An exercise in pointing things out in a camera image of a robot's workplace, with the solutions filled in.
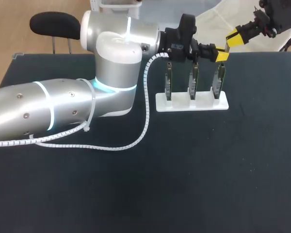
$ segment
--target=white cable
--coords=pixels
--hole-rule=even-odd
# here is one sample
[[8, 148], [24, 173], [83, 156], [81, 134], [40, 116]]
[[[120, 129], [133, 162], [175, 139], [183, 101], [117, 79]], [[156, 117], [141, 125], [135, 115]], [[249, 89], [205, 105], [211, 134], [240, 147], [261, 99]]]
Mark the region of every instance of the white cable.
[[96, 106], [96, 94], [95, 94], [95, 89], [93, 88], [93, 85], [86, 79], [77, 79], [77, 80], [81, 80], [81, 81], [84, 81], [86, 82], [86, 84], [89, 86], [89, 88], [91, 89], [92, 91], [92, 109], [91, 109], [91, 112], [89, 114], [89, 117], [88, 117], [88, 120], [87, 120], [87, 124], [86, 126], [84, 127], [84, 131], [85, 132], [88, 132], [89, 131], [89, 126], [92, 122], [92, 119], [93, 119], [93, 115], [94, 115], [94, 111], [95, 111], [95, 106]]
[[42, 147], [49, 147], [49, 148], [86, 148], [86, 149], [96, 149], [96, 150], [109, 150], [109, 151], [119, 151], [119, 150], [127, 150], [130, 149], [134, 146], [136, 146], [145, 136], [148, 126], [149, 126], [149, 121], [150, 121], [150, 107], [149, 107], [149, 96], [148, 96], [148, 91], [147, 91], [147, 74], [149, 71], [149, 68], [151, 64], [153, 63], [154, 60], [160, 57], [168, 57], [168, 54], [165, 52], [158, 53], [154, 55], [153, 57], [150, 58], [148, 63], [145, 66], [145, 71], [144, 71], [144, 91], [145, 91], [145, 127], [139, 136], [139, 138], [134, 141], [133, 143], [124, 146], [124, 147], [99, 147], [99, 146], [91, 146], [91, 145], [64, 145], [64, 144], [49, 144], [49, 143], [42, 143], [42, 142], [37, 142], [36, 144]]
[[13, 147], [13, 146], [21, 146], [21, 145], [30, 145], [30, 144], [36, 144], [41, 142], [48, 142], [54, 139], [66, 137], [68, 135], [71, 135], [81, 129], [83, 129], [86, 126], [86, 121], [83, 122], [81, 125], [71, 129], [67, 130], [61, 133], [57, 133], [51, 136], [46, 137], [40, 137], [40, 138], [33, 138], [32, 135], [30, 135], [30, 139], [22, 139], [22, 140], [11, 140], [11, 141], [0, 141], [0, 147]]

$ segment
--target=chair leg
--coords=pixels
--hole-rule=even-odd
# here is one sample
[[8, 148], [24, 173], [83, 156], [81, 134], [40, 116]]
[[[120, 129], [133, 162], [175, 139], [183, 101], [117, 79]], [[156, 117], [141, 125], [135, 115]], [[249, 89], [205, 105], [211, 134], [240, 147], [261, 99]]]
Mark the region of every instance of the chair leg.
[[55, 37], [52, 36], [53, 54], [55, 54]]
[[71, 54], [71, 44], [70, 44], [70, 39], [68, 39], [68, 47], [69, 47], [69, 53]]

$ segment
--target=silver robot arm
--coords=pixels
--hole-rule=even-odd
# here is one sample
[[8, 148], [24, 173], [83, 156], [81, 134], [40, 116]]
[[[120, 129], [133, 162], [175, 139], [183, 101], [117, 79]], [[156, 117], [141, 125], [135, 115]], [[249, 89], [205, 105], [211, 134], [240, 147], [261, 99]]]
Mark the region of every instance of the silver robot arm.
[[88, 120], [93, 101], [93, 117], [127, 114], [133, 106], [141, 59], [140, 45], [103, 32], [96, 39], [96, 78], [89, 81], [93, 88], [70, 79], [1, 88], [0, 140], [82, 123]]
[[149, 59], [158, 53], [161, 32], [157, 23], [146, 23], [125, 15], [86, 11], [81, 22], [80, 41], [83, 49], [95, 53], [96, 41], [102, 32], [114, 32], [129, 38], [142, 48]]

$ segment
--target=wooden floor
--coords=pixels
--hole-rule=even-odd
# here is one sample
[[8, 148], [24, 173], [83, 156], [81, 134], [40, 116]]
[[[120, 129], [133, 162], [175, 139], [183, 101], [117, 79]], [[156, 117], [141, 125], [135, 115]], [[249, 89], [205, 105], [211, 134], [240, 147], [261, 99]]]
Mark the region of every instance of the wooden floor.
[[[30, 18], [43, 11], [60, 11], [80, 22], [90, 10], [89, 0], [0, 0], [0, 83], [16, 52], [52, 53], [51, 37], [34, 34]], [[71, 40], [73, 53], [84, 53], [80, 41]], [[56, 39], [56, 52], [69, 53], [67, 40]]]

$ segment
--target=white wall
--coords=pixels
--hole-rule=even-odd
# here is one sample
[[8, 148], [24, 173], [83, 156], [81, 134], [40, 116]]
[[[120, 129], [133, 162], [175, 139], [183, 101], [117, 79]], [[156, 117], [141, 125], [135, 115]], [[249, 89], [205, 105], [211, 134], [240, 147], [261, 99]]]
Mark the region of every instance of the white wall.
[[159, 22], [163, 27], [177, 27], [183, 13], [198, 16], [216, 6], [221, 0], [144, 0], [140, 19]]

